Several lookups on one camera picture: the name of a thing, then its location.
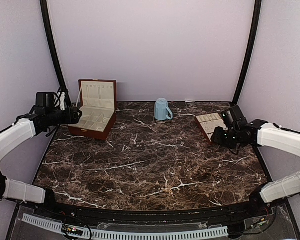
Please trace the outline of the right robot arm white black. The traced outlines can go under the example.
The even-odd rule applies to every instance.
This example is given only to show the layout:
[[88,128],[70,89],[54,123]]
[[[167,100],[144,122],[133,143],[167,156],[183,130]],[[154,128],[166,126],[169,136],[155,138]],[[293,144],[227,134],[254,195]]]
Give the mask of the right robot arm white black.
[[237,121],[227,129],[216,127],[211,141],[236,149],[250,145],[258,147],[273,181],[257,189],[245,205],[245,213],[256,217],[265,204],[300,195],[300,132],[275,123],[256,119],[250,123]]

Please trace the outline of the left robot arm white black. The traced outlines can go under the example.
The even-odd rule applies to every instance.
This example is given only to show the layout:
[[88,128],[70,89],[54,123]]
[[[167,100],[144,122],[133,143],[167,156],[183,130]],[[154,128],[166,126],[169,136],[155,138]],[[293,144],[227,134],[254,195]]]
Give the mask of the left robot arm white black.
[[[48,133],[51,127],[77,124],[82,115],[82,111],[75,106],[33,107],[30,113],[18,116],[12,125],[0,132],[0,164],[34,137]],[[51,190],[11,179],[0,169],[0,201],[2,199],[39,204],[50,218],[57,218],[61,213],[60,206],[53,201],[55,197]]]

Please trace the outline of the brown jewelry tray cream lining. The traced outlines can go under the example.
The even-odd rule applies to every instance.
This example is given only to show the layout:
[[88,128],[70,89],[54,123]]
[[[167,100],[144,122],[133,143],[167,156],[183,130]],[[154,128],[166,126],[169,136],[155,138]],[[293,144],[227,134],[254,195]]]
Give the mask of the brown jewelry tray cream lining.
[[197,115],[194,117],[194,119],[209,144],[213,144],[211,137],[215,131],[215,128],[222,127],[224,130],[227,130],[222,117],[217,112],[205,115]]

